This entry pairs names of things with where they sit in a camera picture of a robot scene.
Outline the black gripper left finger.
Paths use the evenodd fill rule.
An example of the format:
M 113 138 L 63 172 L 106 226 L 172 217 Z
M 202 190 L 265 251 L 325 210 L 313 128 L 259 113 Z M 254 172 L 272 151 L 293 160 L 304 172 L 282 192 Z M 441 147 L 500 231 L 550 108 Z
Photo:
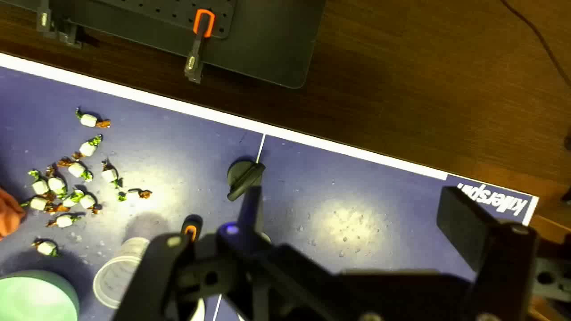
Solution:
M 183 301 L 175 272 L 190 240 L 163 233 L 150 240 L 113 321 L 206 321 L 206 301 Z

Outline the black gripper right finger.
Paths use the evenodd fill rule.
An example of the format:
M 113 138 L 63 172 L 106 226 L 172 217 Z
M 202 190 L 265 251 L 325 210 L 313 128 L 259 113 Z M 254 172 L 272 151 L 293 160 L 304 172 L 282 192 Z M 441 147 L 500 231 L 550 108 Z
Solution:
M 522 222 L 500 222 L 457 186 L 441 188 L 438 226 L 475 270 L 463 315 L 470 321 L 525 321 L 539 235 Z

